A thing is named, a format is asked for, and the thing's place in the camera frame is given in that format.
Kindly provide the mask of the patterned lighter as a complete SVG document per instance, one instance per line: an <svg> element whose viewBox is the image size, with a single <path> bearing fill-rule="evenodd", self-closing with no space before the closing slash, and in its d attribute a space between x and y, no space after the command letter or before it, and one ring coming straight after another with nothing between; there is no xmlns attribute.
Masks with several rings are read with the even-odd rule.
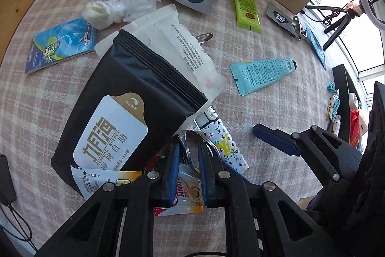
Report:
<svg viewBox="0 0 385 257"><path fill-rule="evenodd" d="M196 122L203 134L218 148L223 160L239 174L246 173L249 165L213 106L207 108Z"/></svg>

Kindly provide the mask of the black seafood wipes pouch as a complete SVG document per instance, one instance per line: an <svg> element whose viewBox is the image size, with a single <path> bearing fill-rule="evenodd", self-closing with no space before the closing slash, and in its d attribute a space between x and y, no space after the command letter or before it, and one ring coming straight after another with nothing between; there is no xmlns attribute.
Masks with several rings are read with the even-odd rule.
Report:
<svg viewBox="0 0 385 257"><path fill-rule="evenodd" d="M75 191L76 167L143 170L206 101L166 59L120 30L83 88L51 165Z"/></svg>

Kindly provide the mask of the light blue cream tube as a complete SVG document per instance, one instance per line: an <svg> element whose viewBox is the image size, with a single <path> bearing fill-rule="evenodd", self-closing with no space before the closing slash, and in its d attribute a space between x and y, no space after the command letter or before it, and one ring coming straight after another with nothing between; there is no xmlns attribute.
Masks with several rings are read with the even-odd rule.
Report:
<svg viewBox="0 0 385 257"><path fill-rule="evenodd" d="M241 96L265 88L297 69L293 59L264 59L230 65L230 72Z"/></svg>

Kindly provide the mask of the green tube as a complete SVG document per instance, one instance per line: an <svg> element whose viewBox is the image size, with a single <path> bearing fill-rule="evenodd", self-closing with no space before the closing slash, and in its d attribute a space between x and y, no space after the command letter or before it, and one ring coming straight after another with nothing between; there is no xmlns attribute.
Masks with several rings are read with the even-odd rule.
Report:
<svg viewBox="0 0 385 257"><path fill-rule="evenodd" d="M234 0L237 26L256 33L262 32L255 0Z"/></svg>

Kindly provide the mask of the coffee sachet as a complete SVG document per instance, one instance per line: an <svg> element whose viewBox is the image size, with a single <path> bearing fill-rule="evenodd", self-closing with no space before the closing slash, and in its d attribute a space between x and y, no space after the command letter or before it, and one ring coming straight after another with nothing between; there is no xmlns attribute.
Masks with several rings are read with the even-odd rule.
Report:
<svg viewBox="0 0 385 257"><path fill-rule="evenodd" d="M173 206L170 208L155 207L154 215L166 217L201 213L203 210L204 202L200 180L194 176L193 171L186 164L180 163Z"/></svg>

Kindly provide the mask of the black pen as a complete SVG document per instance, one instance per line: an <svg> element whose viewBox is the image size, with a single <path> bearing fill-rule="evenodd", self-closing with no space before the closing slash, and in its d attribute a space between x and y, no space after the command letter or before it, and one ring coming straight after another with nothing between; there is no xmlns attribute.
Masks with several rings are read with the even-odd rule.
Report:
<svg viewBox="0 0 385 257"><path fill-rule="evenodd" d="M330 121L329 124L328 124L328 126L327 126L327 129L326 129L326 130L327 130L328 132L332 132L333 126L334 126L334 121Z"/></svg>

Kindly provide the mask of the wooden clothespin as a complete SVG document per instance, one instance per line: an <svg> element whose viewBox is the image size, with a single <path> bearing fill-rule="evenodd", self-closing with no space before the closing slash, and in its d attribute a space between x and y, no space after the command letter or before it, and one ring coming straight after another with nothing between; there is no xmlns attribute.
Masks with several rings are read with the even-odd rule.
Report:
<svg viewBox="0 0 385 257"><path fill-rule="evenodd" d="M326 120L331 121L333 119L333 112L334 112L334 99L335 97L332 96L327 104L327 111L326 111Z"/></svg>

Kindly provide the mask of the teal clothespin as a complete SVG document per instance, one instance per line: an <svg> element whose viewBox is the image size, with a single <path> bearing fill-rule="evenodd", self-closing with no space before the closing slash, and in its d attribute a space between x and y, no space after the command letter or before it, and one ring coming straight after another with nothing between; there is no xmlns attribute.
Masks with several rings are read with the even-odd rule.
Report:
<svg viewBox="0 0 385 257"><path fill-rule="evenodd" d="M333 95L335 95L337 93L337 91L335 89L335 82L334 81L327 85L327 90L329 90L329 92L331 92Z"/></svg>
<svg viewBox="0 0 385 257"><path fill-rule="evenodd" d="M336 95L332 97L332 101L333 101L333 111L332 111L331 120L334 121L335 118L337 117L337 111L338 111L339 105L341 104L341 101L339 97L337 97Z"/></svg>

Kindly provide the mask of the red bag with qr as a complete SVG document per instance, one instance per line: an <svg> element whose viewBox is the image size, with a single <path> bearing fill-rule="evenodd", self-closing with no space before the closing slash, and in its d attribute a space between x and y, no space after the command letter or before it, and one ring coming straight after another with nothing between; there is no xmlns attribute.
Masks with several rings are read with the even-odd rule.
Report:
<svg viewBox="0 0 385 257"><path fill-rule="evenodd" d="M354 148L357 147L359 142L359 110L350 111L350 145Z"/></svg>

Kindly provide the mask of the black storage tray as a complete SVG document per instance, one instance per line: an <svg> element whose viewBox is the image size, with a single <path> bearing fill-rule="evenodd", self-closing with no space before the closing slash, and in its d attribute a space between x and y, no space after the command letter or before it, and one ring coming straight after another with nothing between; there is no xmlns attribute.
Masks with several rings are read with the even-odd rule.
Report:
<svg viewBox="0 0 385 257"><path fill-rule="evenodd" d="M334 84L335 88L339 90L339 99L341 104L339 105L337 114L341 116L341 126L339 130L339 137L350 143L350 102L349 94L353 92L358 101L360 98L358 92L354 86L354 83L347 72L343 64L335 66L333 69Z"/></svg>

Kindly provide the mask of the blue wet wipes pack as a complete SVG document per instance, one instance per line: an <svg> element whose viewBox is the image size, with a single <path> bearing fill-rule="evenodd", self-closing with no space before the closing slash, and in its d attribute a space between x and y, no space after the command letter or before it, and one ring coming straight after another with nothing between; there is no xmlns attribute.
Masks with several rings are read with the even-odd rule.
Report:
<svg viewBox="0 0 385 257"><path fill-rule="evenodd" d="M313 32L311 25L306 22L303 16L300 17L300 24L303 29L302 38L305 39L316 53L318 60L321 62L322 67L326 70L326 59L324 50L318 41L316 34Z"/></svg>

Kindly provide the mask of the white paper pouch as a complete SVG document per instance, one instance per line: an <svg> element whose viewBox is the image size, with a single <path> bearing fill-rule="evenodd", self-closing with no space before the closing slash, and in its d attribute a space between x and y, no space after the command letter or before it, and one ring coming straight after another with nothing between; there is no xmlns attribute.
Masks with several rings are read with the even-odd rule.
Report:
<svg viewBox="0 0 385 257"><path fill-rule="evenodd" d="M150 50L166 59L209 101L224 90L226 79L219 74L198 40L179 22L174 4L162 7L122 27Z"/></svg>

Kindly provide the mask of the black tripod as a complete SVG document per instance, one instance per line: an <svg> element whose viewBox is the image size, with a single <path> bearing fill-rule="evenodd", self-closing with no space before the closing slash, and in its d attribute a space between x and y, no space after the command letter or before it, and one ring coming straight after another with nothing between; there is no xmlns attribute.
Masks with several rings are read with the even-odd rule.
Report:
<svg viewBox="0 0 385 257"><path fill-rule="evenodd" d="M317 5L306 5L306 9L314 9L314 10L326 10L330 11L331 14L324 17L323 20L320 20L320 23L323 23L326 28L324 33L327 34L331 31L334 33L330 36L330 38L323 45L322 49L325 52L331 44L340 36L340 34L344 31L347 25L354 19L357 15L355 11L351 8L345 7L330 7L330 6L317 6ZM339 18L337 21L332 22L332 20L339 16L339 14L344 13L345 15L342 18Z"/></svg>

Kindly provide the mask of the crumpled clear plastic bag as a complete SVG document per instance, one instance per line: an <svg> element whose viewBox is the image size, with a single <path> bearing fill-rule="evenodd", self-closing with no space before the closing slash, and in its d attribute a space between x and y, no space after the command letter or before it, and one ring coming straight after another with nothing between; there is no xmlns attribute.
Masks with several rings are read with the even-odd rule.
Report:
<svg viewBox="0 0 385 257"><path fill-rule="evenodd" d="M81 16L97 30L112 24L130 23L157 10L160 0L108 0L86 4Z"/></svg>

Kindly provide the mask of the blue cartoon card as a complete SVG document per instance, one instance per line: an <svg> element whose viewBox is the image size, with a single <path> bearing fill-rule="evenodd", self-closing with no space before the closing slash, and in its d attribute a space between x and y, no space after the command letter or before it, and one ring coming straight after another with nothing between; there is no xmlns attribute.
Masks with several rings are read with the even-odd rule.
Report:
<svg viewBox="0 0 385 257"><path fill-rule="evenodd" d="M97 30L83 18L68 21L36 34L31 40L25 73L90 53L96 45Z"/></svg>

